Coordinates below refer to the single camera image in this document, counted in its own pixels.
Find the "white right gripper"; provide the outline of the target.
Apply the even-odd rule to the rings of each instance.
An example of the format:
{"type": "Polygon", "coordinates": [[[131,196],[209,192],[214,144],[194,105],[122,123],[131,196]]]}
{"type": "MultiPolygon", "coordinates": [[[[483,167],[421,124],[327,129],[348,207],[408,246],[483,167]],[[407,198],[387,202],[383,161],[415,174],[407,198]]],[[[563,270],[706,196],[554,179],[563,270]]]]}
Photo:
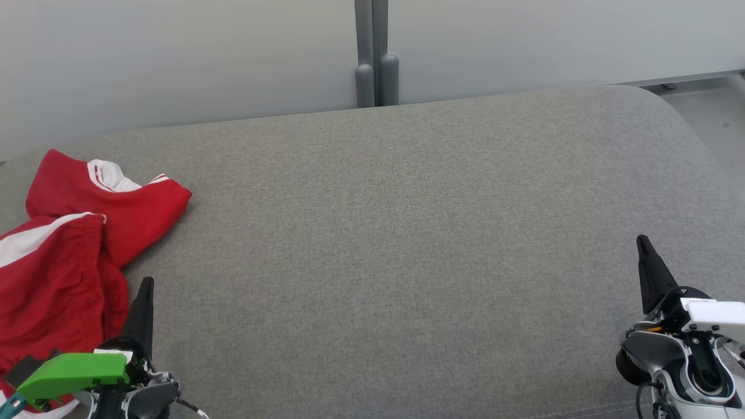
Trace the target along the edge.
{"type": "Polygon", "coordinates": [[[657,308],[665,332],[681,336],[699,332],[744,342],[744,303],[709,297],[699,289],[681,286],[652,245],[648,236],[636,238],[642,313],[657,308]]]}

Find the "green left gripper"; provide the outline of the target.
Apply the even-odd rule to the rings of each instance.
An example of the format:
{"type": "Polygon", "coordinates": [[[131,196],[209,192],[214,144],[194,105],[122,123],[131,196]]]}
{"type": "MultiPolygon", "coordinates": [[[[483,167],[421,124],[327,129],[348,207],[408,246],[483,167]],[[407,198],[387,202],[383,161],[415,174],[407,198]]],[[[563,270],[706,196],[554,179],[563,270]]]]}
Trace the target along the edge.
{"type": "Polygon", "coordinates": [[[87,388],[143,384],[152,355],[154,279],[143,278],[119,338],[89,353],[61,353],[43,361],[17,392],[29,403],[59,399],[87,388]]]}

